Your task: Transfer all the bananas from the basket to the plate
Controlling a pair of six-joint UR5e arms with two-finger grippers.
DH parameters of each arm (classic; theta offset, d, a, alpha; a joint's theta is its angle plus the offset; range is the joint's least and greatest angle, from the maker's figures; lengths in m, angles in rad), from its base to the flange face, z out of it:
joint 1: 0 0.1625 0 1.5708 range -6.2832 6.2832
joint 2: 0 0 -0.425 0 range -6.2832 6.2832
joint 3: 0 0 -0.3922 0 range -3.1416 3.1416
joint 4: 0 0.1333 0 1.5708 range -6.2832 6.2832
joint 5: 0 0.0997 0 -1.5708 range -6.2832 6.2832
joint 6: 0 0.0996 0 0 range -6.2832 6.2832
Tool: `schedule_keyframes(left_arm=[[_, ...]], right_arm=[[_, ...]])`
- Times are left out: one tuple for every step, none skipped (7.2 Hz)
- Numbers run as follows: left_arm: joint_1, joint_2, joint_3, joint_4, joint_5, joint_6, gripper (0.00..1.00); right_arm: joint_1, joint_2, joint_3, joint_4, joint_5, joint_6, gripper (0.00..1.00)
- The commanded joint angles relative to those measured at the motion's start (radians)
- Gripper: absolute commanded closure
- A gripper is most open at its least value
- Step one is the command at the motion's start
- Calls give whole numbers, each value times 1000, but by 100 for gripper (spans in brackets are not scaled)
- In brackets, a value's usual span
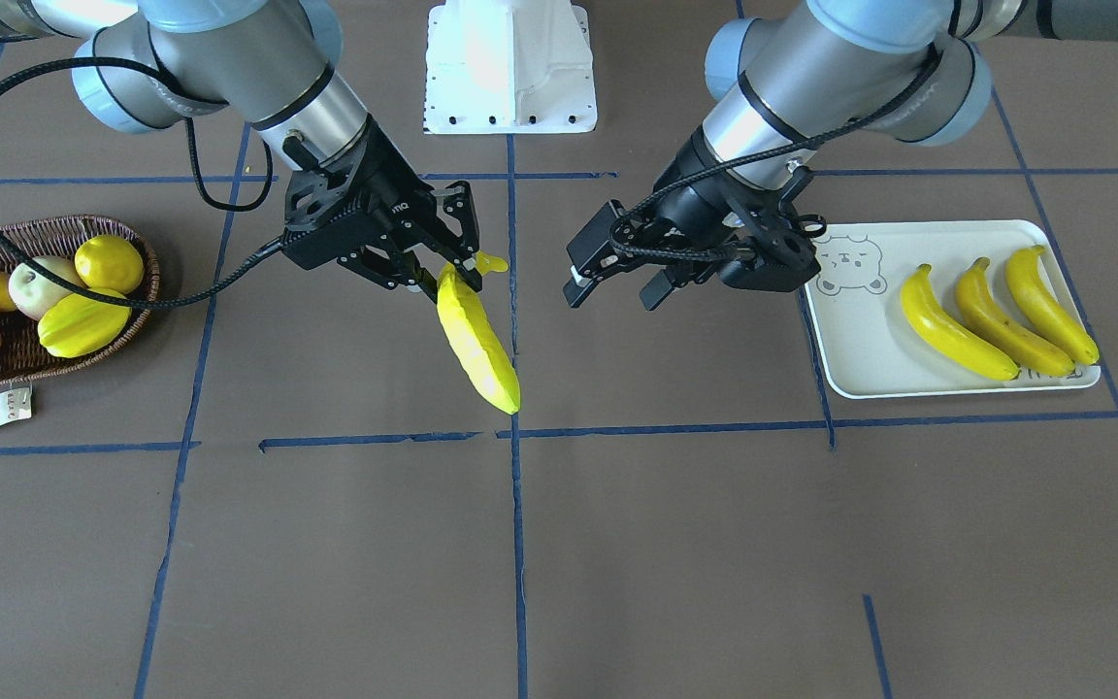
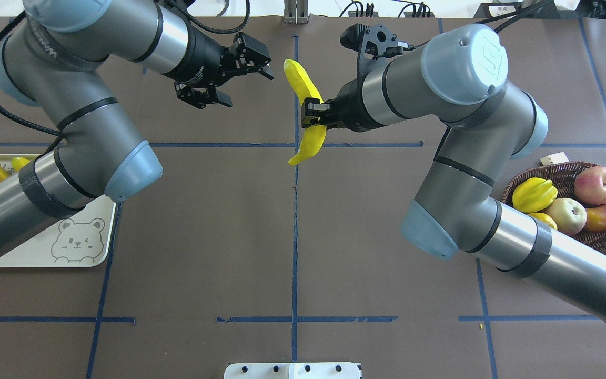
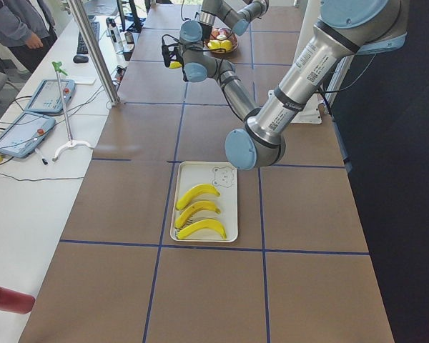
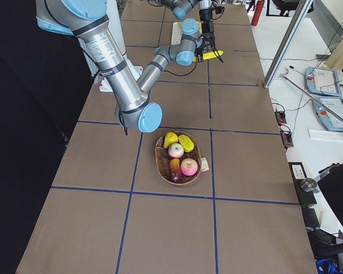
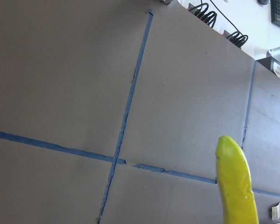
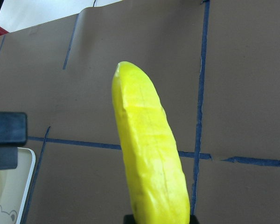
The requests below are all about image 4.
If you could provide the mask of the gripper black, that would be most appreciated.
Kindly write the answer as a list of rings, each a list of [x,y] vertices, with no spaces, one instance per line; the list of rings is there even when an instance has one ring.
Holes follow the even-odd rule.
[[[213,33],[214,23],[210,20],[210,8],[199,10],[199,16],[203,33]]]
[[[202,34],[200,36],[200,38],[201,38],[201,42],[202,43],[201,43],[201,45],[199,47],[196,47],[196,57],[198,55],[202,55],[204,53],[204,49],[207,49],[206,48],[206,42],[205,42],[205,39],[204,39],[204,34]]]

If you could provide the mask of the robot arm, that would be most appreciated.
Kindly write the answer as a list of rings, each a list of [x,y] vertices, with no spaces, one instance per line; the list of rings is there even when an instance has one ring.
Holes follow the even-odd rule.
[[[210,0],[155,0],[158,6],[165,6],[172,11],[177,19],[185,19],[186,16],[194,9],[199,9],[199,18],[202,26],[202,33],[213,33],[214,24],[212,12],[214,10],[213,1]]]
[[[84,41],[100,74],[107,80],[117,101],[115,115],[124,129],[140,132],[155,131],[162,121],[162,108],[149,100],[150,90],[170,62],[189,66],[198,48],[202,46],[202,34],[195,19],[187,14],[198,6],[204,26],[211,27],[212,1],[157,1],[170,9],[182,21],[181,41],[177,45],[163,46],[155,51],[153,60],[139,78],[133,75],[120,49],[123,43],[118,9],[114,9],[116,21],[109,27],[107,1],[36,1],[37,24],[42,30],[72,35]]]

